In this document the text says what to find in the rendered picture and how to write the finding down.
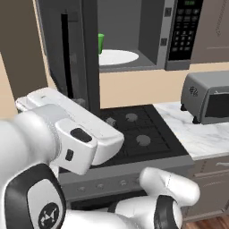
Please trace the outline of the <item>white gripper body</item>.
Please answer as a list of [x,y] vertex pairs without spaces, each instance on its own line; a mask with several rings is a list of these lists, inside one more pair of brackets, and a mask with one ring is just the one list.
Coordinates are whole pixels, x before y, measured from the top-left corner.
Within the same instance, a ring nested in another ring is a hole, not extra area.
[[16,107],[21,111],[48,104],[60,106],[76,123],[84,127],[98,140],[98,148],[92,165],[105,163],[121,149],[124,141],[124,136],[121,132],[56,89],[38,89],[30,92],[25,97],[17,98],[15,102]]

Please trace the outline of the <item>dark grey microwave door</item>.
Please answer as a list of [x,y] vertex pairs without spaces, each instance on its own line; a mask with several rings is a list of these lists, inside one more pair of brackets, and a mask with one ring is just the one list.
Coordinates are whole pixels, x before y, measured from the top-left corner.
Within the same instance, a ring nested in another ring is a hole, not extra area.
[[99,115],[98,0],[36,0],[36,7],[57,89]]

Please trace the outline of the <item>white microwave turntable plate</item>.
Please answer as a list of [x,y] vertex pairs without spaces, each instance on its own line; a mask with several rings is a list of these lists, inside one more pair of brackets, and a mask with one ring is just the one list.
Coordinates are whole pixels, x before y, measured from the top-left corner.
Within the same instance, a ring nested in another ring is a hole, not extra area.
[[104,49],[98,56],[100,66],[127,64],[139,58],[139,55],[125,50]]

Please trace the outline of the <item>grey microwave oven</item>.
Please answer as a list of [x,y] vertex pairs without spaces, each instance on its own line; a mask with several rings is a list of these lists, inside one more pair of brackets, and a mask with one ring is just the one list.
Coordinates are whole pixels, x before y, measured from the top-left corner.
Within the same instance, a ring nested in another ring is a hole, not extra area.
[[101,72],[187,70],[203,0],[98,0],[103,50],[139,55],[127,64],[99,66]]

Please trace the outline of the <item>grey-brown base cupboard door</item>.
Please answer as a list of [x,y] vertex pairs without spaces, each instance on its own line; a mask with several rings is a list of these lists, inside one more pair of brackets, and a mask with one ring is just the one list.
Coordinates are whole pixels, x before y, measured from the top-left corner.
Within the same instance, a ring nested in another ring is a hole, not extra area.
[[196,221],[229,212],[229,173],[197,177],[199,201],[186,208],[185,221]]

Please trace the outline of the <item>black hob with oven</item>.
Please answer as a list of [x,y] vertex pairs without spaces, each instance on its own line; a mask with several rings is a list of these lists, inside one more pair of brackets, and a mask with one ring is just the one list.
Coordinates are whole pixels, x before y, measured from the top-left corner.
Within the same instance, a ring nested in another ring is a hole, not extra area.
[[[181,142],[175,137],[161,115],[152,105],[107,108],[100,111],[100,118],[116,120],[113,126],[124,135],[124,143],[113,158],[102,165],[94,165],[79,176],[62,169],[59,180],[67,207],[75,210],[107,208],[112,203],[146,192],[134,178],[146,167],[155,167],[188,176],[194,162]],[[120,181],[126,180],[126,186]],[[96,185],[103,183],[103,190]],[[85,192],[77,191],[86,187]]]

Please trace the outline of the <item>green cup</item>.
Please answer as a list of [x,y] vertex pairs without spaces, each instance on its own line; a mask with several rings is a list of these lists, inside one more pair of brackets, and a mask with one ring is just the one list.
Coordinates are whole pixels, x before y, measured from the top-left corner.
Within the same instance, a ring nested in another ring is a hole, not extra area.
[[98,33],[98,54],[101,55],[103,51],[103,43],[104,43],[104,34]]

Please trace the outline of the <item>dark brown tall cupboard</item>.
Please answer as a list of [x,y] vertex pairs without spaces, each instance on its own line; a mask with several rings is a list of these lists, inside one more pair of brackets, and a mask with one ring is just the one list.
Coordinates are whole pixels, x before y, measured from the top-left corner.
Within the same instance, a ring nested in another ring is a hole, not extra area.
[[32,0],[0,0],[0,53],[14,99],[47,86]]

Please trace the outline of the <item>grey toaster oven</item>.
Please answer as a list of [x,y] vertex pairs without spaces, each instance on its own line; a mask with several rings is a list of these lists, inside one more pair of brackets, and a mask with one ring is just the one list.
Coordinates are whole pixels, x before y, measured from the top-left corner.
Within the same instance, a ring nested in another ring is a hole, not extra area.
[[193,116],[194,124],[229,123],[229,71],[188,73],[181,110]]

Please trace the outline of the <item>grey-brown drawer front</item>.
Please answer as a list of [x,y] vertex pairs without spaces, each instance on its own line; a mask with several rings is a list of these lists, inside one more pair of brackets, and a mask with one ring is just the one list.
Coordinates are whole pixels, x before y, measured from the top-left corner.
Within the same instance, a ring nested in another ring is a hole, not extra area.
[[212,157],[195,161],[193,170],[194,177],[208,176],[212,174],[223,174],[229,172],[229,166],[216,166],[217,162],[228,163],[229,156]]

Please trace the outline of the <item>brown wall cupboard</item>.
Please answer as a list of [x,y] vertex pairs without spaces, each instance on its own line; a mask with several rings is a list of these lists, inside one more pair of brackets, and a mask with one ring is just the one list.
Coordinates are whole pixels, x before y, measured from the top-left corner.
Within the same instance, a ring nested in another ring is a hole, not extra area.
[[229,0],[203,1],[191,62],[229,62]]

